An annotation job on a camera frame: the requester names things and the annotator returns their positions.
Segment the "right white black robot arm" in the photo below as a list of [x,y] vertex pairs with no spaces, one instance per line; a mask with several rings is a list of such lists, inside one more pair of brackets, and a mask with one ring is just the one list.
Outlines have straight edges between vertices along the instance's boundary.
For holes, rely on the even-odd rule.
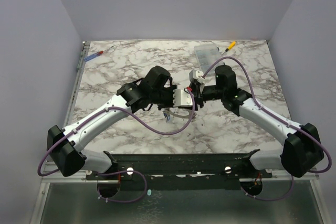
[[212,86],[205,85],[203,72],[199,70],[190,72],[190,82],[200,108],[206,101],[221,100],[226,110],[255,123],[281,144],[282,148],[278,150],[253,151],[249,160],[241,164],[246,177],[254,177],[264,169],[282,169],[294,177],[302,177],[324,158],[314,125],[302,125],[275,112],[263,111],[249,92],[237,86],[235,72],[230,66],[215,68],[215,84]]

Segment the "blue keys bunch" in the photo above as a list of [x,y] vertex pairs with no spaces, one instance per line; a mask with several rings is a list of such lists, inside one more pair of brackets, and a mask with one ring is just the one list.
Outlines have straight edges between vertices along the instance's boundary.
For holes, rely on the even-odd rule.
[[170,115],[169,111],[164,111],[163,116],[165,118],[166,123],[171,123],[172,116]]

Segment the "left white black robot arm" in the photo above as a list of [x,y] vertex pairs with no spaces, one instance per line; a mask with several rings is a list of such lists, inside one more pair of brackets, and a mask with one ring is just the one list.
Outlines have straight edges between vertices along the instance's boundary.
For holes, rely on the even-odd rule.
[[160,108],[173,104],[176,85],[171,74],[160,66],[150,69],[137,81],[124,84],[112,98],[82,120],[60,129],[54,125],[47,133],[47,151],[63,176],[86,169],[98,172],[104,179],[115,175],[117,163],[107,151],[94,152],[85,147],[100,133],[130,113],[144,110],[150,104]]

